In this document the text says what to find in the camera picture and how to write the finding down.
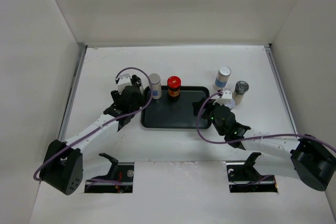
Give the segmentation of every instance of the small bottle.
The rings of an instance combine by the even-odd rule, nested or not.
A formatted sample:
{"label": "small bottle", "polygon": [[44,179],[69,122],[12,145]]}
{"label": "small bottle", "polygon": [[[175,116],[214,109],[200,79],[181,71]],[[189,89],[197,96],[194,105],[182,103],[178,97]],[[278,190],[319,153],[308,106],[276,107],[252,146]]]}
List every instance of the small bottle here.
{"label": "small bottle", "polygon": [[218,74],[214,84],[214,89],[217,91],[222,90],[225,87],[227,81],[229,80],[230,75],[231,75],[231,68],[229,68],[228,66],[221,67],[218,70]]}
{"label": "small bottle", "polygon": [[170,76],[167,80],[168,99],[170,101],[177,101],[181,96],[181,79],[177,76]]}
{"label": "small bottle", "polygon": [[244,94],[249,89],[249,85],[246,81],[237,81],[235,91],[233,92],[232,98],[235,100],[236,105],[240,104]]}
{"label": "small bottle", "polygon": [[153,99],[160,99],[162,96],[160,76],[157,73],[153,73],[149,76],[149,79],[152,83]]}

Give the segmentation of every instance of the tin can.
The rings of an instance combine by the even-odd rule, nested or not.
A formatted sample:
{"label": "tin can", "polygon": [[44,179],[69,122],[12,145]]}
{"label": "tin can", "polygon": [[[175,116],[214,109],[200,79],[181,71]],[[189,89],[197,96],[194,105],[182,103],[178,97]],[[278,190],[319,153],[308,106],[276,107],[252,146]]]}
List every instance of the tin can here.
{"label": "tin can", "polygon": [[232,98],[235,100],[236,105],[242,102],[244,94],[248,91],[249,85],[246,81],[237,81],[235,91],[232,94]]}
{"label": "tin can", "polygon": [[153,99],[160,99],[162,96],[161,90],[161,78],[157,73],[153,73],[149,76],[152,83]]}
{"label": "tin can", "polygon": [[230,75],[231,75],[231,68],[229,68],[228,66],[221,67],[218,70],[218,74],[214,84],[214,89],[217,91],[223,89],[227,81],[229,80]]}
{"label": "tin can", "polygon": [[170,76],[167,80],[168,99],[177,101],[181,96],[181,79],[177,76]]}

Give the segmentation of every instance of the cable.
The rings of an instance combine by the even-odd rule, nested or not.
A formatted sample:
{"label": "cable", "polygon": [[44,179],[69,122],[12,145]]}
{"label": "cable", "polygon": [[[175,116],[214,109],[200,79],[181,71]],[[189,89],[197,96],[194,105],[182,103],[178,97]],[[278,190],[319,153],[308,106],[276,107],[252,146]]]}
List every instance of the cable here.
{"label": "cable", "polygon": [[301,134],[292,134],[292,133],[285,133],[285,134],[274,134],[274,135],[265,135],[265,136],[253,136],[253,137],[247,137],[247,138],[243,138],[243,139],[237,139],[237,140],[232,140],[232,141],[228,141],[228,142],[215,142],[215,141],[211,141],[211,140],[208,140],[206,139],[200,132],[200,129],[198,127],[198,122],[201,118],[201,114],[202,114],[202,110],[204,109],[204,106],[205,104],[214,96],[216,95],[220,95],[222,94],[222,91],[218,91],[217,93],[214,93],[212,95],[210,95],[202,104],[201,108],[200,108],[200,111],[198,112],[197,114],[197,120],[196,120],[196,130],[197,130],[197,133],[198,135],[200,136],[200,138],[204,141],[206,141],[207,143],[210,143],[210,144],[234,144],[234,143],[239,143],[239,142],[242,142],[242,141],[247,141],[247,140],[255,140],[255,139],[263,139],[263,138],[274,138],[274,137],[281,137],[281,136],[293,136],[293,137],[298,137],[298,138],[305,138],[305,139],[309,139],[311,141],[315,141],[319,144],[322,144],[326,147],[328,147],[329,149],[331,149],[333,152],[336,153],[336,148],[333,147],[332,145],[322,141],[322,140],[319,140],[317,138],[314,138],[312,136],[306,136],[306,135],[301,135]]}
{"label": "cable", "polygon": [[[137,70],[137,71],[139,71],[139,72],[142,72],[142,73],[146,76],[146,78],[148,79],[149,88],[150,88],[150,90],[151,90],[151,96],[150,96],[148,102],[146,103],[146,105],[143,106],[142,108],[140,108],[139,110],[134,111],[134,112],[132,112],[132,113],[125,114],[125,115],[117,116],[116,118],[112,118],[111,120],[108,120],[107,122],[103,123],[103,124],[102,124],[102,127],[104,127],[104,126],[106,126],[106,125],[108,125],[108,124],[110,124],[110,123],[112,123],[112,122],[114,122],[114,121],[117,121],[117,120],[119,120],[119,119],[126,118],[127,116],[135,115],[135,114],[137,114],[138,112],[143,111],[145,108],[148,107],[148,105],[149,105],[149,104],[151,103],[151,101],[152,101],[152,98],[153,98],[152,82],[151,82],[149,76],[148,76],[144,71],[142,71],[141,69],[139,69],[139,68],[135,68],[135,67],[127,67],[127,68],[124,68],[124,69],[120,70],[120,72],[116,75],[116,78],[118,78],[119,75],[120,75],[122,72],[124,72],[124,71],[126,71],[126,70],[128,70],[128,69],[134,69],[134,70]],[[70,148],[73,147],[74,145],[76,145],[76,144],[82,142],[83,140],[87,139],[88,137],[92,136],[93,134],[95,134],[95,133],[96,133],[97,131],[99,131],[99,130],[101,130],[101,127],[97,127],[96,129],[94,129],[94,130],[91,131],[90,133],[88,133],[88,134],[86,134],[85,136],[81,137],[79,140],[74,141],[72,144],[69,144],[68,146],[66,146],[65,148],[63,148],[61,151],[59,151],[59,152],[57,152],[55,155],[53,155],[51,158],[49,158],[48,160],[46,160],[46,161],[45,161],[39,168],[37,168],[37,170],[34,172],[34,175],[33,175],[34,180],[36,180],[36,181],[42,181],[41,178],[37,177],[37,174],[38,174],[43,168],[45,168],[45,167],[46,167],[51,161],[53,161],[56,157],[58,157],[59,155],[61,155],[61,154],[64,153],[64,152],[66,152],[68,149],[70,149]],[[114,180],[104,180],[104,182],[109,182],[109,181],[111,181],[111,183],[115,183]]]}
{"label": "cable", "polygon": [[260,182],[264,181],[265,179],[271,177],[273,175],[265,175],[264,177],[262,177],[261,179],[257,180],[257,181],[254,181],[254,182],[250,182],[250,183],[247,183],[247,184],[243,184],[243,185],[237,185],[237,186],[253,186],[253,185],[257,185],[259,184]]}
{"label": "cable", "polygon": [[117,180],[108,180],[108,179],[101,179],[101,178],[91,178],[87,180],[88,182],[92,182],[90,185],[88,185],[87,188],[89,188],[90,186],[102,182],[102,183],[111,183],[114,184],[116,186],[122,186],[122,182],[117,181]]}

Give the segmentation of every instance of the red jar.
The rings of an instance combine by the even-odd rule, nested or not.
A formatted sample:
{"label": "red jar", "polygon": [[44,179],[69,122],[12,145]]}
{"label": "red jar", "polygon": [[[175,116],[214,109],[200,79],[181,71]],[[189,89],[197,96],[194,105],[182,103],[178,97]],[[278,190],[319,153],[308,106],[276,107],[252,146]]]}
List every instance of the red jar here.
{"label": "red jar", "polygon": [[181,79],[177,76],[170,76],[167,80],[168,99],[177,101],[181,96]]}

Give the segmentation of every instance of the silver can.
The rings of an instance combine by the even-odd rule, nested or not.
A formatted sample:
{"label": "silver can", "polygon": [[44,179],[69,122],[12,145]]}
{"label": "silver can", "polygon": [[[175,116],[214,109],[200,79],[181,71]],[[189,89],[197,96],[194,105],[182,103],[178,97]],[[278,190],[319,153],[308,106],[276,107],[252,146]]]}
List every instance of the silver can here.
{"label": "silver can", "polygon": [[215,80],[214,89],[222,90],[225,86],[229,77],[231,75],[231,68],[228,66],[223,66],[218,70],[218,74]]}
{"label": "silver can", "polygon": [[157,73],[153,73],[149,76],[149,79],[152,82],[152,90],[153,90],[153,99],[159,99],[162,96],[161,91],[161,78]]}
{"label": "silver can", "polygon": [[244,94],[249,90],[249,85],[246,81],[237,81],[235,91],[232,98],[235,100],[236,105],[242,102]]}

